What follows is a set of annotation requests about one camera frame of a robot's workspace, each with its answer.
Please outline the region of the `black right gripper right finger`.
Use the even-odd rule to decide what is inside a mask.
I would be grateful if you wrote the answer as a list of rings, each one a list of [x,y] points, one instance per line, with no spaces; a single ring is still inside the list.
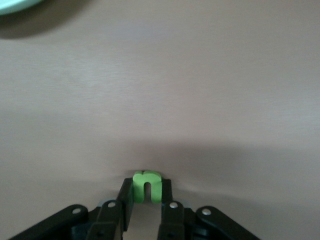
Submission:
[[[213,206],[193,211],[174,200],[172,182],[162,181],[159,240],[257,240],[258,237]]]

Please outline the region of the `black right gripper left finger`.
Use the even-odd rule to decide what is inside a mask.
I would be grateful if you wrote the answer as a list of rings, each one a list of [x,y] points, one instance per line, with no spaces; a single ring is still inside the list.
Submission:
[[[115,199],[89,211],[81,204],[70,205],[12,240],[122,240],[134,206],[133,180],[126,178]]]

